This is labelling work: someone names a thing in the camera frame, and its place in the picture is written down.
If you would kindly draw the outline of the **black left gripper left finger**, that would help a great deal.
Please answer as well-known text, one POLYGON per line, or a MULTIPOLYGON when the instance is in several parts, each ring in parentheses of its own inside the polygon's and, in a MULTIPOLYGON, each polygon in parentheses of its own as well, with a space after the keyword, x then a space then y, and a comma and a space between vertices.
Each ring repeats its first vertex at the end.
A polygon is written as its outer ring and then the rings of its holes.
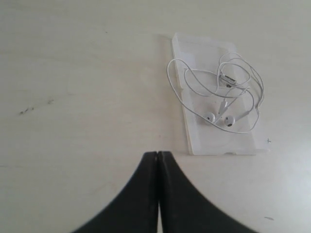
POLYGON ((76 233, 156 233, 157 152, 146 152, 122 191, 76 233))

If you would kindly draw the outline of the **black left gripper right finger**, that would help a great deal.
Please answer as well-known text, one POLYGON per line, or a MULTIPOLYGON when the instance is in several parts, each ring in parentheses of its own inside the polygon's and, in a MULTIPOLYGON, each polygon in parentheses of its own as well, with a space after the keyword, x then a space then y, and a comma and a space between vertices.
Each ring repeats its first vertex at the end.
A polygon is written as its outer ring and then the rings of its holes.
POLYGON ((157 169, 163 232, 253 232, 205 198, 186 177, 171 152, 158 152, 157 169))

